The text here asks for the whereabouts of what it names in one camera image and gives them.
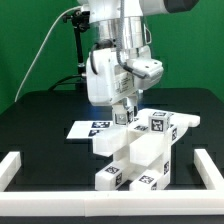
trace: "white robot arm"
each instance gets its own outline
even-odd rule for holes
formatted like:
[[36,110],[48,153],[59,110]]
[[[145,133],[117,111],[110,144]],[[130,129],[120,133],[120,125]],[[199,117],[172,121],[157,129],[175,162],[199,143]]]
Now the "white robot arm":
[[199,0],[78,0],[90,11],[98,37],[87,61],[87,86],[95,106],[114,105],[159,82],[143,16],[191,10]]

